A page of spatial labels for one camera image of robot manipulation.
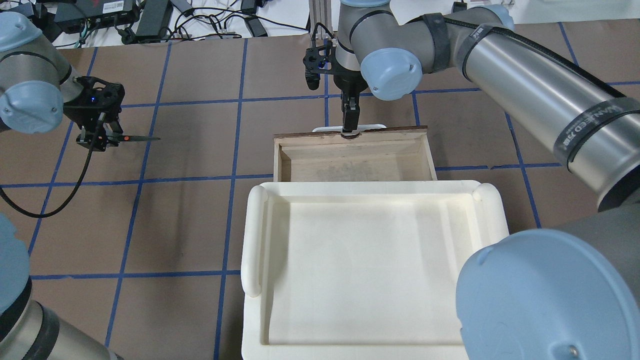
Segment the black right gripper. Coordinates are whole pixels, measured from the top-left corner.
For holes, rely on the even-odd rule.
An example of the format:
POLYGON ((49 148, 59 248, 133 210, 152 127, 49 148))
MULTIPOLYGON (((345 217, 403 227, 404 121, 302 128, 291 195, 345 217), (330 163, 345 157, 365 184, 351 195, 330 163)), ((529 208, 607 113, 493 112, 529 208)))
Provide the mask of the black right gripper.
POLYGON ((341 91, 342 132, 354 132, 359 124, 359 99, 368 85, 360 71, 339 63, 337 49, 329 42, 319 45, 316 37, 312 36, 302 59, 304 77, 309 90, 316 91, 320 87, 321 75, 333 76, 335 86, 341 91))

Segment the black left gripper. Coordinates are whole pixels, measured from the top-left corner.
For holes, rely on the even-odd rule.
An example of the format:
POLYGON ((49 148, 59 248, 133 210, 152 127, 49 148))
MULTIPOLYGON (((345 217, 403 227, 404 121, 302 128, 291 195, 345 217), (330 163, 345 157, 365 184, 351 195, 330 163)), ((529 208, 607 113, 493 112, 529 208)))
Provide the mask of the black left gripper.
POLYGON ((118 147, 123 135, 119 119, 126 94, 124 85, 94 76, 76 76, 73 82, 80 86, 80 92, 63 104, 63 113, 81 127, 76 144, 94 152, 118 147), (92 132, 101 114, 106 125, 92 132))

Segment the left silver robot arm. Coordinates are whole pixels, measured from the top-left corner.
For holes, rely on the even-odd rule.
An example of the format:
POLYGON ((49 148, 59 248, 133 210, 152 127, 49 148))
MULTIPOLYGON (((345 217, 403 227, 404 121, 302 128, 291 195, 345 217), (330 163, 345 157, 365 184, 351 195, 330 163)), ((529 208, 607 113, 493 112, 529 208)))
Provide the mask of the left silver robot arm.
MULTIPOLYGON (((124 87, 80 76, 25 15, 1 14, 1 130, 42 134, 64 117, 80 128, 87 158, 69 197, 56 209, 34 213, 1 198, 35 219, 59 214, 75 196, 94 152, 123 141, 119 114, 124 87)), ((1 216, 1 358, 3 360, 119 360, 121 356, 53 310, 34 300, 30 255, 16 227, 1 216)))

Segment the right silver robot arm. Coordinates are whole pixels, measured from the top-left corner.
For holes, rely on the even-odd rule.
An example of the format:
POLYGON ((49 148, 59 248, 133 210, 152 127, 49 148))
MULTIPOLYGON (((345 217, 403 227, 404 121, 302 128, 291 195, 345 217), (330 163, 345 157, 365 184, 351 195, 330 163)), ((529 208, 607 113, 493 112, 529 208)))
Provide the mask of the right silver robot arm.
POLYGON ((343 130, 359 95, 459 71, 505 110, 535 229, 472 255, 455 307, 472 360, 639 358, 639 20, 521 24, 505 1, 398 21, 390 0, 341 0, 329 64, 343 130))

